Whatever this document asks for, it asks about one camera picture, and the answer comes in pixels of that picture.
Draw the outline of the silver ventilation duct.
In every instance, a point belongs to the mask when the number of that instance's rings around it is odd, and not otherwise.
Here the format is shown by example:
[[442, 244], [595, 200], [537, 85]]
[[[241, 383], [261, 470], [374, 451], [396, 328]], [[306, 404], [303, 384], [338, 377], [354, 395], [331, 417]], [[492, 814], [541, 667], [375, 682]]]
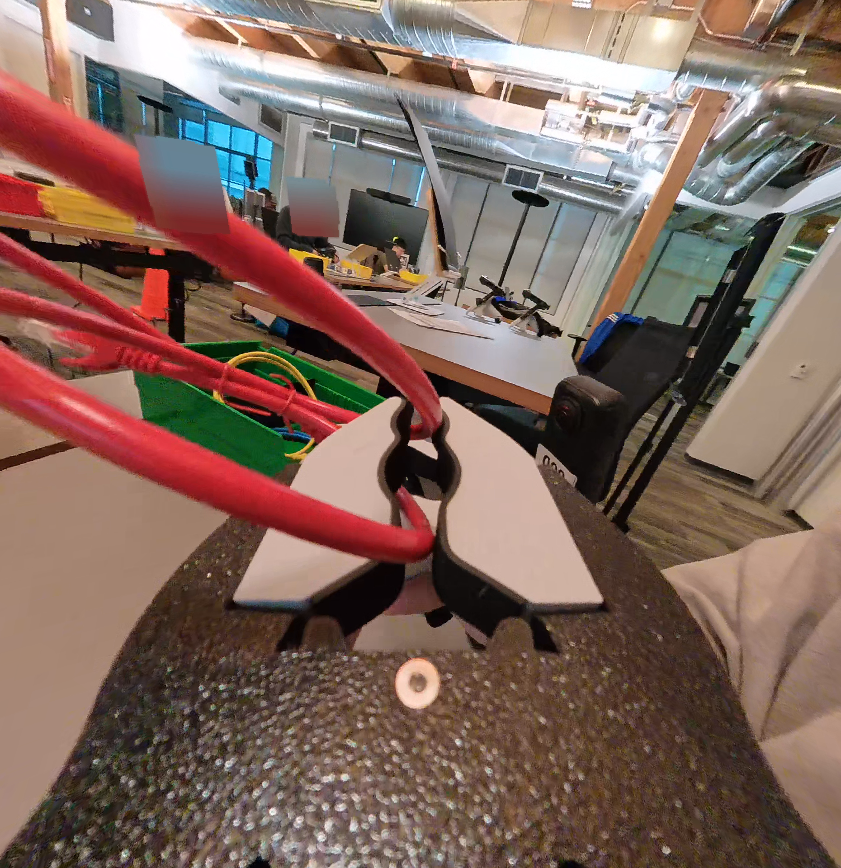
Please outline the silver ventilation duct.
[[228, 100], [725, 208], [841, 163], [841, 2], [179, 2]]

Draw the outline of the wood-edged table with black legs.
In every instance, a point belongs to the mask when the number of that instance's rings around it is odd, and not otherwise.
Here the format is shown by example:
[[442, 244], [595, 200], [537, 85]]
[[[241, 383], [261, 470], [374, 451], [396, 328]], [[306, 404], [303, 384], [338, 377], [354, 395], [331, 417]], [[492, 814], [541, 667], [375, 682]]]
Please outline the wood-edged table with black legs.
[[198, 276], [203, 261], [178, 241], [164, 238], [148, 228], [116, 233], [43, 216], [2, 211], [0, 231], [51, 262], [76, 263], [103, 272], [123, 268], [165, 271], [168, 275], [168, 334], [178, 343], [186, 341], [185, 282]]

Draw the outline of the stack of red bins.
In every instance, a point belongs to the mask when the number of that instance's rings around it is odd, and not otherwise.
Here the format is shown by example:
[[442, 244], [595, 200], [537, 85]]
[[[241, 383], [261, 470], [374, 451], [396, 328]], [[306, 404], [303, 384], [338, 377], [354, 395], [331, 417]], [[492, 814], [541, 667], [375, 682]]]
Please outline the stack of red bins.
[[43, 217], [40, 190], [37, 184], [0, 172], [0, 212]]

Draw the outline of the black floor lamp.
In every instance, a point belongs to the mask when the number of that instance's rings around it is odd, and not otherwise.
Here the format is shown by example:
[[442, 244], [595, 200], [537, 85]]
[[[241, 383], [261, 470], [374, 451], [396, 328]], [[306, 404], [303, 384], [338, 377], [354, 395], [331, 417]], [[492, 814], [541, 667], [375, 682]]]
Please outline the black floor lamp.
[[501, 277], [502, 279], [507, 278], [510, 274], [511, 267], [513, 265], [514, 256], [517, 252], [517, 247], [520, 243], [521, 237], [524, 233], [525, 225], [534, 211], [540, 211], [546, 209], [550, 205], [550, 199], [545, 197], [545, 195], [539, 193], [534, 190], [523, 190], [523, 189], [514, 189], [512, 191], [512, 198], [514, 201], [518, 202], [522, 205], [522, 212], [520, 215], [520, 219], [516, 226], [516, 229], [513, 233], [513, 239], [509, 248], [508, 255], [506, 256], [506, 262], [503, 265]]

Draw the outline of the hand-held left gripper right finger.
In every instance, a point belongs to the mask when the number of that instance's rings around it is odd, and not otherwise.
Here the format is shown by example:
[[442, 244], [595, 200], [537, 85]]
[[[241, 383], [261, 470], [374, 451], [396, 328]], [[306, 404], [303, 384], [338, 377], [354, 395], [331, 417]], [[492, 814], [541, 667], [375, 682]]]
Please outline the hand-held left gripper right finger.
[[602, 593], [530, 454], [451, 398], [439, 403], [437, 595], [487, 640], [513, 619], [535, 647], [556, 647], [545, 616], [596, 612]]

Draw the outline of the green plastic bin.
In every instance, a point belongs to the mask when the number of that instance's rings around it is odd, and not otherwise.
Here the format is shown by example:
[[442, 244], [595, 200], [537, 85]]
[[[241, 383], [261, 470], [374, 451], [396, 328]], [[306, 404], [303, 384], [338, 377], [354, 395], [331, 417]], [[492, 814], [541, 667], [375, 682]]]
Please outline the green plastic bin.
[[[246, 353], [267, 353], [292, 364], [309, 383], [316, 397], [332, 406], [362, 414], [378, 406], [383, 397], [278, 347], [260, 341], [190, 343], [188, 349], [222, 363]], [[275, 477], [298, 462], [290, 455], [308, 445], [307, 430], [294, 423], [296, 437], [288, 434], [282, 418], [262, 407], [247, 413], [226, 406], [211, 392], [176, 380], [135, 373], [144, 420], [228, 458], [255, 472]]]

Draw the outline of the black mesh office chair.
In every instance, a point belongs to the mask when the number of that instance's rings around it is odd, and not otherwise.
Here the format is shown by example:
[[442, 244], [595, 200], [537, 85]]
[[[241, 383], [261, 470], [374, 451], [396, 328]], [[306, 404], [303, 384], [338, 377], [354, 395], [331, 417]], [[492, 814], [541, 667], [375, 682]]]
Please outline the black mesh office chair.
[[648, 317], [629, 336], [620, 333], [612, 337], [586, 364], [578, 360], [578, 373], [593, 377], [623, 397], [624, 438], [680, 371], [692, 333], [688, 326]]

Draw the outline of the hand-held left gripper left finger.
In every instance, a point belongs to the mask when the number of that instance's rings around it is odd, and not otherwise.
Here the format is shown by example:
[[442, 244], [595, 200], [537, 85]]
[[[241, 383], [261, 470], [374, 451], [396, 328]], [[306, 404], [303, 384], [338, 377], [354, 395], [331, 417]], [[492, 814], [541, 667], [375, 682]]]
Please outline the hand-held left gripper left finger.
[[[407, 444], [412, 416], [404, 399], [386, 399], [318, 446], [298, 471], [293, 489], [377, 523], [407, 526], [386, 464], [394, 449]], [[237, 610], [286, 615], [284, 638], [301, 638], [317, 617], [333, 619], [348, 637], [383, 613], [435, 610], [431, 561], [377, 562], [270, 529], [232, 602]]]

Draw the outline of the spare gripper on white stand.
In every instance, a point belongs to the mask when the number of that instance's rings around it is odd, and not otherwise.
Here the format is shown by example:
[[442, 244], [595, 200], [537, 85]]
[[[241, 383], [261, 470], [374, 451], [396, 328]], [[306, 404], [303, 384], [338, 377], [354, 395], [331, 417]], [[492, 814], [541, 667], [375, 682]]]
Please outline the spare gripper on white stand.
[[523, 299], [527, 307], [519, 314], [516, 320], [513, 320], [509, 326], [511, 331], [536, 339], [545, 337], [556, 339], [563, 335], [562, 330], [558, 326], [551, 324], [542, 316], [544, 311], [550, 309], [549, 304], [544, 299], [529, 291], [524, 291]]
[[516, 313], [510, 291], [483, 275], [480, 276], [480, 284], [486, 293], [467, 310], [467, 316], [480, 321], [512, 323]]

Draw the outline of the orange traffic cone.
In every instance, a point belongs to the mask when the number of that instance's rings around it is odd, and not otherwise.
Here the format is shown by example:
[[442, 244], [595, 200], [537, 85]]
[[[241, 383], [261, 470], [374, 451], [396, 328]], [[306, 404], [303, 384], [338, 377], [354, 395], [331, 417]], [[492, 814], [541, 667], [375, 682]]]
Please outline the orange traffic cone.
[[131, 312], [148, 322], [165, 322], [169, 317], [169, 273], [147, 269], [144, 273], [141, 300]]

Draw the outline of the white papers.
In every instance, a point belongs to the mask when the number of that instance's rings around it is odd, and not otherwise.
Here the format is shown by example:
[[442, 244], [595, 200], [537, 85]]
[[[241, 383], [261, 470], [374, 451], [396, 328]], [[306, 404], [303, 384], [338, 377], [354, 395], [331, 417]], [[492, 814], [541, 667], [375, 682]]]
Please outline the white papers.
[[408, 323], [427, 330], [442, 331], [482, 340], [493, 340], [491, 332], [477, 329], [462, 320], [448, 320], [441, 311], [426, 313], [405, 306], [390, 306], [387, 309]]

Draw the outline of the black computer monitor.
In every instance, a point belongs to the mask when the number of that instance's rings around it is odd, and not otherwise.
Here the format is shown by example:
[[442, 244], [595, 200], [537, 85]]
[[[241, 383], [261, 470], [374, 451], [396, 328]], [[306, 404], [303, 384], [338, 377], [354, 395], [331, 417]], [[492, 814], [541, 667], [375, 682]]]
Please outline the black computer monitor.
[[390, 245], [393, 238], [402, 238], [406, 243], [408, 261], [415, 266], [428, 219], [429, 211], [426, 208], [351, 189], [341, 237], [345, 244], [351, 246]]

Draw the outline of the stack of yellow bins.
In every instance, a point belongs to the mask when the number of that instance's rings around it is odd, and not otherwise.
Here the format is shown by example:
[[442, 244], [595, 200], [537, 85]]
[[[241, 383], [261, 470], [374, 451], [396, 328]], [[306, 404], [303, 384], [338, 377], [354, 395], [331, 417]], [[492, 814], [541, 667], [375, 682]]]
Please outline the stack of yellow bins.
[[47, 217], [58, 223], [109, 233], [137, 230], [135, 218], [82, 190], [38, 186], [38, 199]]

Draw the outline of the wooden post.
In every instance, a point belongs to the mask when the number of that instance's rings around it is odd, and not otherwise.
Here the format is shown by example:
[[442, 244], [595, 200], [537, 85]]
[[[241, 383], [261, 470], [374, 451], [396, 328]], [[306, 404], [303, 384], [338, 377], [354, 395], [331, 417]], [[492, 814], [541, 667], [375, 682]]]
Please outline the wooden post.
[[617, 272], [600, 298], [592, 326], [598, 326], [607, 316], [624, 309], [632, 288], [641, 275], [652, 249], [666, 221], [674, 209], [676, 199], [688, 176], [695, 167], [697, 157], [722, 113], [728, 95], [721, 91], [700, 90], [697, 102], [673, 150], [648, 206], [625, 250]]

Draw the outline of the person's pale sweatshirt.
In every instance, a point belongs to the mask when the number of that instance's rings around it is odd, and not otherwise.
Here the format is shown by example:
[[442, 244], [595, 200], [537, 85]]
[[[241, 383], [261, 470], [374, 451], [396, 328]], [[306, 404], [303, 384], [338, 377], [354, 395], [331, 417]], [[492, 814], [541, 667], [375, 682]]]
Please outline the person's pale sweatshirt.
[[795, 809], [841, 866], [841, 710], [761, 747]]

